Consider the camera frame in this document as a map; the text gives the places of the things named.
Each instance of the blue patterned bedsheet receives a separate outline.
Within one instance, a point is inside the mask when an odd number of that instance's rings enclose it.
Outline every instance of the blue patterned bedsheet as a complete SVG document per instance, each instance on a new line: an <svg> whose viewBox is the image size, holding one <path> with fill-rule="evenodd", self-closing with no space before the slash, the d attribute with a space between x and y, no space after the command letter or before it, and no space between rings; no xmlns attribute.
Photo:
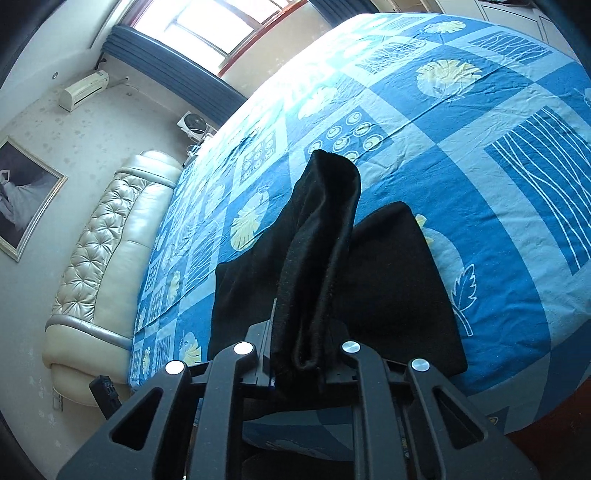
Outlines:
<svg viewBox="0 0 591 480"><path fill-rule="evenodd" d="M591 82L482 21L360 15L270 78L180 179L139 298L129 382L205 361L215 267L277 218L316 148L359 168L359 222L416 214L469 364L454 383L504 432L590 374ZM259 446L349 459L350 411L247 422Z"/></svg>

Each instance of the window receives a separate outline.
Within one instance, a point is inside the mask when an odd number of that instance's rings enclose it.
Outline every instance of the window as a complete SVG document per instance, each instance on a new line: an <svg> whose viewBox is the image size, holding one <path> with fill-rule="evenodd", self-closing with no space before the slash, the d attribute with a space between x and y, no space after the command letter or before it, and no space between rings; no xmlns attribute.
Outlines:
<svg viewBox="0 0 591 480"><path fill-rule="evenodd" d="M131 26L218 74L266 27L303 1L144 0Z"/></svg>

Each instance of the cabinet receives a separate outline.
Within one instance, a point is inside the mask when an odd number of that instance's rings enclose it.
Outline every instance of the cabinet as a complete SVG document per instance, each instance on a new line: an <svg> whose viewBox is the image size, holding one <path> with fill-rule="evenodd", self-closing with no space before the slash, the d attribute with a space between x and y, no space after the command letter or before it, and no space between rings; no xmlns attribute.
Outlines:
<svg viewBox="0 0 591 480"><path fill-rule="evenodd" d="M481 0L436 0L441 11L512 28L577 59L558 28L537 8L505 7Z"/></svg>

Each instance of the wooden floor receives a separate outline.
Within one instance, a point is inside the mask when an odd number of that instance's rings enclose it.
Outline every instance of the wooden floor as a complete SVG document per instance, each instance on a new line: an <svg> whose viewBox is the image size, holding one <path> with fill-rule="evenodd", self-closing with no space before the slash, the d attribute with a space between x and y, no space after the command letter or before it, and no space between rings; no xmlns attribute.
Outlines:
<svg viewBox="0 0 591 480"><path fill-rule="evenodd" d="M507 436L542 480L591 479L591 379L557 409Z"/></svg>

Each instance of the folded black fabric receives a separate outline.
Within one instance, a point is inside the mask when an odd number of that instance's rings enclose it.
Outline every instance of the folded black fabric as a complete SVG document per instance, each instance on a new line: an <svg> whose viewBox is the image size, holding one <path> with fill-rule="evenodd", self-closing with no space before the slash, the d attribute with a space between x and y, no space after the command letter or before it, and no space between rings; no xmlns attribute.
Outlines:
<svg viewBox="0 0 591 480"><path fill-rule="evenodd" d="M426 358L448 377L467 368L431 251L403 202L376 210L353 229L333 314L351 338L384 358L402 363Z"/></svg>
<svg viewBox="0 0 591 480"><path fill-rule="evenodd" d="M449 299L410 209L388 205L353 229L360 192L348 159L312 153L275 223L217 266L209 359L267 320L277 298L271 363L280 387L322 368L331 319L384 358L465 371Z"/></svg>
<svg viewBox="0 0 591 480"><path fill-rule="evenodd" d="M216 268L210 359L267 320L277 298L271 336L277 385L320 366L331 288L346 260L360 192L349 160L312 153L275 223L250 250Z"/></svg>

